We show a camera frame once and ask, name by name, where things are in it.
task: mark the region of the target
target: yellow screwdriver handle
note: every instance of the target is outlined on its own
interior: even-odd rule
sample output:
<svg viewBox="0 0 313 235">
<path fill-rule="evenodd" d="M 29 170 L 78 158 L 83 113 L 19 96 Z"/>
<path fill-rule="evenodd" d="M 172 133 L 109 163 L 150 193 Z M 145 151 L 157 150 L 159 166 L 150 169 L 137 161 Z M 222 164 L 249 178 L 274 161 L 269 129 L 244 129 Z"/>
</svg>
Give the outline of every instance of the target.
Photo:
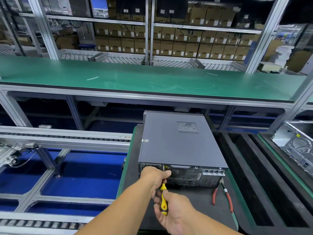
<svg viewBox="0 0 313 235">
<path fill-rule="evenodd" d="M 161 191 L 162 191 L 161 199 L 162 199 L 162 200 L 161 200 L 160 210 L 161 210 L 161 213 L 166 216 L 167 213 L 168 213 L 168 203 L 167 203 L 167 201 L 164 199 L 164 196 L 163 196 L 163 190 L 164 190 L 164 189 L 166 189 L 165 183 L 163 183 L 162 186 L 161 186 Z"/>
</svg>

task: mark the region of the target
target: pliers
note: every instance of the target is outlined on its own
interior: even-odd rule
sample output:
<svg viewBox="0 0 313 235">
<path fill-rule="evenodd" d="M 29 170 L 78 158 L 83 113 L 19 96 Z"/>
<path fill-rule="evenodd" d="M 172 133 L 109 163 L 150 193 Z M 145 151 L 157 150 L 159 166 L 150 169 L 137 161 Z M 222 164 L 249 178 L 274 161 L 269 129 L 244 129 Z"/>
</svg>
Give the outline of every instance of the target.
<svg viewBox="0 0 313 235">
<path fill-rule="evenodd" d="M 217 190 L 218 190 L 218 187 L 222 185 L 224 191 L 225 191 L 225 194 L 226 194 L 226 197 L 228 199 L 228 202 L 229 202 L 229 209 L 230 209 L 230 212 L 233 213 L 233 203 L 232 203 L 232 199 L 230 198 L 230 195 L 229 193 L 227 192 L 227 189 L 225 189 L 224 187 L 224 179 L 221 178 L 221 180 L 219 181 L 219 185 L 215 188 L 214 192 L 213 192 L 213 195 L 212 195 L 212 204 L 215 205 L 215 197 L 216 197 L 216 193 L 217 193 Z"/>
</svg>

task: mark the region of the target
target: computer case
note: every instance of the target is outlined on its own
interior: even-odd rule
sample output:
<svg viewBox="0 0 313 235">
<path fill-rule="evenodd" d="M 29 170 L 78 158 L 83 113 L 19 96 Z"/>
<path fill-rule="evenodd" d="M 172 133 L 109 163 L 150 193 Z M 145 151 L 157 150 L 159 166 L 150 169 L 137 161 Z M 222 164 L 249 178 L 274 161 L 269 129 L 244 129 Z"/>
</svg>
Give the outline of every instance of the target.
<svg viewBox="0 0 313 235">
<path fill-rule="evenodd" d="M 169 184 L 212 188 L 228 169 L 203 115 L 158 111 L 144 112 L 139 175 L 146 166 L 171 170 Z"/>
</svg>

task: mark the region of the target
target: scratch mark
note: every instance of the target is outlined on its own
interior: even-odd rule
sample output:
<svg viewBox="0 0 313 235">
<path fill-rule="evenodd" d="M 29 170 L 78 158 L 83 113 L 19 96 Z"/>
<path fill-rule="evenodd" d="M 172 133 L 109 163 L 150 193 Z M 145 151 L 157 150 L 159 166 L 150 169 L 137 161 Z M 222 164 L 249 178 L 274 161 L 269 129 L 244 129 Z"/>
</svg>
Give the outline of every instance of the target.
<svg viewBox="0 0 313 235">
<path fill-rule="evenodd" d="M 94 78 L 91 78 L 91 79 L 87 79 L 86 81 L 88 81 L 88 80 L 92 80 L 92 79 L 95 79 L 95 78 L 98 78 L 98 77 L 94 77 Z"/>
<path fill-rule="evenodd" d="M 217 75 L 215 75 L 215 74 L 212 74 L 212 73 L 207 73 L 207 74 L 211 74 L 211 75 L 217 76 Z"/>
</svg>

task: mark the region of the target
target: green table surface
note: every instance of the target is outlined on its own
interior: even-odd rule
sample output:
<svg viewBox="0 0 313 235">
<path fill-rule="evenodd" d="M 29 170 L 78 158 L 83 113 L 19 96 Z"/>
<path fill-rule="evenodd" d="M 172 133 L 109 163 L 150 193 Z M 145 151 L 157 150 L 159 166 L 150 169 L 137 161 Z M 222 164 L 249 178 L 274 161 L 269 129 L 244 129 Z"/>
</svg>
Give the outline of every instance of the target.
<svg viewBox="0 0 313 235">
<path fill-rule="evenodd" d="M 304 76 L 0 56 L 1 82 L 288 101 Z"/>
</svg>

